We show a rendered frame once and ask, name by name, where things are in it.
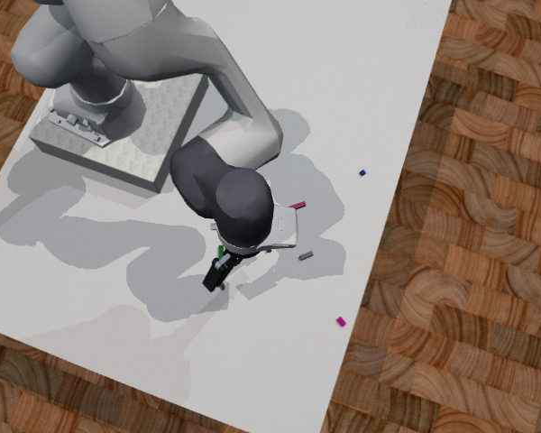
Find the pink rod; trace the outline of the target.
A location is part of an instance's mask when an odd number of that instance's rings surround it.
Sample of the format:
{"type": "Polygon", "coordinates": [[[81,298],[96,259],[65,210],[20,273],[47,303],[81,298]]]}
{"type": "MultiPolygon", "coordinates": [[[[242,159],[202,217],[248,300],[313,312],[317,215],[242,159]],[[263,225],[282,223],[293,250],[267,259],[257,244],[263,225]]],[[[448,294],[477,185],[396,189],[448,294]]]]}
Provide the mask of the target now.
{"type": "Polygon", "coordinates": [[[299,209],[299,208],[305,207],[305,206],[306,206],[306,202],[303,201],[303,202],[297,203],[297,204],[295,204],[295,205],[292,205],[292,206],[290,206],[290,207],[293,207],[293,208],[295,208],[295,209],[299,209]]]}

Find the grey rod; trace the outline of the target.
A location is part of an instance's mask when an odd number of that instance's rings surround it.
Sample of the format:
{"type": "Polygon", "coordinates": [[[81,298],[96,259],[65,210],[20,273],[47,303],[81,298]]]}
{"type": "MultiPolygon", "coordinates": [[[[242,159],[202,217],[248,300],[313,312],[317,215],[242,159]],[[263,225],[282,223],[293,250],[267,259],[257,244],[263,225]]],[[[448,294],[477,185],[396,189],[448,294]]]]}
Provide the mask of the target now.
{"type": "Polygon", "coordinates": [[[313,256],[312,251],[300,255],[299,258],[300,258],[300,260],[302,261],[302,260],[304,260],[304,259],[307,259],[307,258],[310,257],[310,256],[313,256]]]}

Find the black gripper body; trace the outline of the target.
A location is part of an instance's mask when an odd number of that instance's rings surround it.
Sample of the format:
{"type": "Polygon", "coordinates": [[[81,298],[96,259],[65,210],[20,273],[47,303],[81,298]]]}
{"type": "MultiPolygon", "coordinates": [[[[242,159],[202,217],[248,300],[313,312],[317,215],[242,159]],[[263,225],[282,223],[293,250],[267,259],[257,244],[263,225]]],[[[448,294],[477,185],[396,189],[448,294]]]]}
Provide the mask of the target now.
{"type": "MultiPolygon", "coordinates": [[[[225,248],[225,249],[226,249],[226,248],[225,248]]],[[[233,260],[235,260],[235,259],[237,259],[237,258],[242,258],[242,259],[251,258],[251,257],[257,255],[259,252],[256,252],[256,253],[250,253],[250,254],[246,254],[246,255],[241,255],[241,254],[238,254],[238,253],[232,253],[232,252],[230,252],[229,250],[226,249],[226,250],[225,250],[225,255],[226,255],[227,253],[229,253],[229,254],[231,255],[230,258],[229,258],[229,260],[233,261],[233,260]]]]}

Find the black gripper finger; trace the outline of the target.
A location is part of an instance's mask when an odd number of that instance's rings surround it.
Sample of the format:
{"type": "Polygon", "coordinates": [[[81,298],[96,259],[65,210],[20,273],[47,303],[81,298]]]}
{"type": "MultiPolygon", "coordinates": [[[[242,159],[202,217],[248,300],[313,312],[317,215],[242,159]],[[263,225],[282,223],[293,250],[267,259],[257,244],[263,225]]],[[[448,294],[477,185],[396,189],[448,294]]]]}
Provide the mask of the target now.
{"type": "Polygon", "coordinates": [[[222,259],[216,257],[212,261],[212,265],[202,282],[210,292],[214,291],[215,287],[217,286],[223,291],[225,289],[223,281],[225,280],[226,276],[234,266],[238,265],[242,261],[241,258],[230,261],[229,258],[231,255],[229,253],[225,255],[225,252],[223,252],[223,256],[224,257],[222,259]]]}

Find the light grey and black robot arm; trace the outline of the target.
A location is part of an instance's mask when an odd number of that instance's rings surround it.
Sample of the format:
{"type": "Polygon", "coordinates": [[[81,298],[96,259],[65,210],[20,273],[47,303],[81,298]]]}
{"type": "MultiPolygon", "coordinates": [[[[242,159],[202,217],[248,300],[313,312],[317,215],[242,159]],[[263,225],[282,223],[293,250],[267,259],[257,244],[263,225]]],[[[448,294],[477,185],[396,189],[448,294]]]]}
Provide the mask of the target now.
{"type": "Polygon", "coordinates": [[[228,109],[172,153],[172,182],[188,207],[215,220],[210,229],[230,252],[296,247],[297,210],[275,205],[256,171],[278,158],[280,124],[208,23],[172,0],[32,1],[41,6],[10,55],[35,87],[56,88],[49,122],[105,148],[142,125],[133,80],[207,75],[228,109]]]}

